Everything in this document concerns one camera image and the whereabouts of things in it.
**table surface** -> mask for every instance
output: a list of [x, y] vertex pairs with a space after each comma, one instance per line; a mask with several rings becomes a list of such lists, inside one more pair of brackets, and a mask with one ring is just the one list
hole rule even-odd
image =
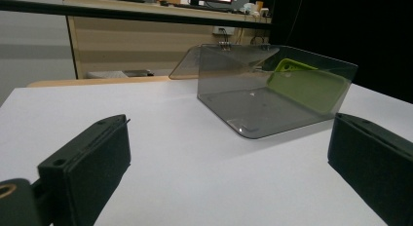
[[[0, 108], [0, 179], [92, 123], [126, 114], [131, 166], [95, 225], [386, 225], [327, 163], [332, 121], [249, 140], [196, 80], [15, 89]], [[352, 85], [340, 109], [413, 140], [413, 106]]]

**white wall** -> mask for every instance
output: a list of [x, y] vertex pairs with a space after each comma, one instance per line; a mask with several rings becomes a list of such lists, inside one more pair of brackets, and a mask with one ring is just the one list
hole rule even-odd
[[14, 88], [59, 79], [75, 79], [65, 17], [0, 11], [0, 105]]

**black curtain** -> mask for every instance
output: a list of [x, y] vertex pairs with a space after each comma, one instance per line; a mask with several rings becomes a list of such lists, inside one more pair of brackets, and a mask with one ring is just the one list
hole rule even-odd
[[354, 83], [413, 103], [411, 0], [276, 0], [271, 44], [358, 65]]

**green object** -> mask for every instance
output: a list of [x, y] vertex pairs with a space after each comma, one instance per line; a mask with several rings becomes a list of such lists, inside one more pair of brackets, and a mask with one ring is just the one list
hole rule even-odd
[[267, 88], [320, 114], [333, 111], [350, 82], [342, 76], [284, 58], [267, 80]]

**white table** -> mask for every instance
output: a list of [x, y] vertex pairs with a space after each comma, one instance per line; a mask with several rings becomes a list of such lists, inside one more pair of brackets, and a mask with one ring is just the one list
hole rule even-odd
[[[195, 80], [15, 89], [0, 108], [0, 180], [97, 120], [131, 119], [131, 166], [96, 225], [385, 225], [327, 163], [332, 121], [258, 140], [196, 99]], [[413, 140], [412, 104], [352, 85], [340, 110]]]

